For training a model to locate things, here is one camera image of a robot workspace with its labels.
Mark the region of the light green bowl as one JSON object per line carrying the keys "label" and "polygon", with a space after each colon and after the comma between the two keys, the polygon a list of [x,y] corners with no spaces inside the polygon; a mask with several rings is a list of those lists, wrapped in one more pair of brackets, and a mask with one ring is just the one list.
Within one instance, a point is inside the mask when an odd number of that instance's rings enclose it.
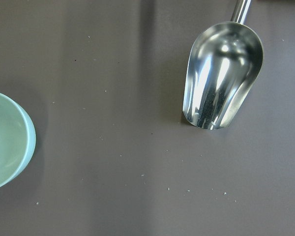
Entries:
{"label": "light green bowl", "polygon": [[0,187],[16,178],[30,162],[36,132],[28,113],[0,93]]}

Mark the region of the steel metal scoop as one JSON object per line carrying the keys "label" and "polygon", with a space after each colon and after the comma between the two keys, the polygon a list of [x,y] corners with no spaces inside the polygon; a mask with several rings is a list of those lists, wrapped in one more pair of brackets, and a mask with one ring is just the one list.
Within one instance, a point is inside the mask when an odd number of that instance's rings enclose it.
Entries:
{"label": "steel metal scoop", "polygon": [[264,50],[245,25],[251,1],[239,0],[230,21],[202,32],[192,45],[182,112],[193,126],[216,130],[230,125],[261,70]]}

